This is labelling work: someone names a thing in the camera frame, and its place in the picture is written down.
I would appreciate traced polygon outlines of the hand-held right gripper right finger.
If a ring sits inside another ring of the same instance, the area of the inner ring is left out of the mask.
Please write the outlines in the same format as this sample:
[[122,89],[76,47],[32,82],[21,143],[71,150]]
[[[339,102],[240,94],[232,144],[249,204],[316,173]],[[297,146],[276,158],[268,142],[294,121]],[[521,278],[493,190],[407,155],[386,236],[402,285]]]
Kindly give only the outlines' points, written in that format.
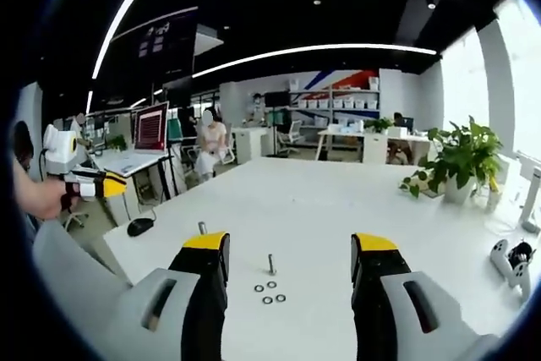
[[354,233],[352,311],[359,360],[486,360],[495,335],[477,334],[460,304],[390,240]]

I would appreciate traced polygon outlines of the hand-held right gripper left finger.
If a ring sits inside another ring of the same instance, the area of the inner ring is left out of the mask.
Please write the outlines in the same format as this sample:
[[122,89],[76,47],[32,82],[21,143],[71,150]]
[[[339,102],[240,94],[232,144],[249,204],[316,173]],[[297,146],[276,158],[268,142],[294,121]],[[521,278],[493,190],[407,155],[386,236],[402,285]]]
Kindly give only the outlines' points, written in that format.
[[108,328],[113,360],[219,360],[230,235],[189,238],[172,263],[130,279]]

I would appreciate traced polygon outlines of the person's left hand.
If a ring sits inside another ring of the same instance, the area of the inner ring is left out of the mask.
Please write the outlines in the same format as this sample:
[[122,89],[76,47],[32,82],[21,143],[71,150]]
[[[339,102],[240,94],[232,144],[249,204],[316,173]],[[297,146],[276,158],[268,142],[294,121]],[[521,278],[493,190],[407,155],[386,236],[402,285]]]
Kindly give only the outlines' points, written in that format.
[[40,209],[36,216],[50,220],[59,216],[62,211],[71,209],[80,198],[78,183],[64,182],[57,178],[48,178],[39,184],[38,203]]

